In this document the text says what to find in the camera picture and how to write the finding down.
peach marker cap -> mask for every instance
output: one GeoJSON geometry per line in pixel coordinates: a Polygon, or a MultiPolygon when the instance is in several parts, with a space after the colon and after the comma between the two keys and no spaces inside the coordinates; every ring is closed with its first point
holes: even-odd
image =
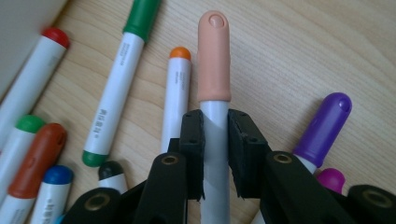
{"type": "Polygon", "coordinates": [[[198,101],[231,101],[230,29],[225,16],[208,11],[198,25],[198,101]]]}
{"type": "Polygon", "coordinates": [[[21,199],[35,198],[46,171],[56,162],[66,141],[66,130],[58,123],[44,125],[35,135],[8,194],[21,199]]]}

light wood tabletop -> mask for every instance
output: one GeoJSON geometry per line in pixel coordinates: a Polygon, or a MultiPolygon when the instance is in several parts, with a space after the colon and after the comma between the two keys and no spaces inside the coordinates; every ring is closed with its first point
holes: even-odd
{"type": "MultiPolygon", "coordinates": [[[[132,2],[70,0],[54,24],[71,45],[33,114],[68,131],[58,161],[75,173],[67,209],[98,187],[98,169],[81,155],[132,2]]],[[[199,108],[197,28],[208,10],[230,23],[230,108],[248,113],[272,150],[292,151],[323,98],[344,92],[353,109],[322,168],[345,175],[344,194],[359,184],[396,193],[396,2],[387,0],[163,1],[109,156],[129,188],[148,177],[160,152],[174,47],[191,52],[189,110],[199,108]]],[[[232,181],[230,188],[232,223],[250,223],[259,200],[237,198],[232,181]]],[[[199,220],[199,203],[190,202],[189,223],[199,220]]]]}

red marker cap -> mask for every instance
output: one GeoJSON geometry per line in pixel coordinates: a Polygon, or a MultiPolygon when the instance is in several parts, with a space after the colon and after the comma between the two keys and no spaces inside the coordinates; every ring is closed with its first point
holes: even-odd
{"type": "Polygon", "coordinates": [[[9,195],[20,199],[32,199],[37,196],[44,174],[58,159],[66,136],[66,130],[58,123],[47,124],[38,131],[8,188],[9,195]]]}
{"type": "Polygon", "coordinates": [[[58,28],[50,27],[45,30],[42,35],[64,46],[66,49],[69,47],[69,37],[67,37],[65,32],[58,28]]]}

purple marker cap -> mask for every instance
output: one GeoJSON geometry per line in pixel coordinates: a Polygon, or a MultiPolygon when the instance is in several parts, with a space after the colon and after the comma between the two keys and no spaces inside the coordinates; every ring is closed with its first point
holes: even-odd
{"type": "Polygon", "coordinates": [[[318,182],[325,188],[331,189],[339,194],[343,191],[343,186],[346,183],[344,175],[334,168],[328,168],[320,172],[317,176],[318,182]]]}
{"type": "Polygon", "coordinates": [[[335,92],[324,98],[293,153],[319,168],[347,121],[351,109],[352,102],[344,93],[335,92]]]}

